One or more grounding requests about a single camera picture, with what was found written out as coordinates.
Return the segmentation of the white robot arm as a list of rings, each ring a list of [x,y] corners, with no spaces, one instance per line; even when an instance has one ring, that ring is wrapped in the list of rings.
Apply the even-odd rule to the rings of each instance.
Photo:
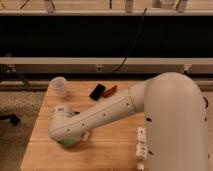
[[[209,171],[206,102],[188,76],[168,72],[128,87],[77,115],[59,106],[49,136],[76,142],[82,134],[143,112],[149,171]]]

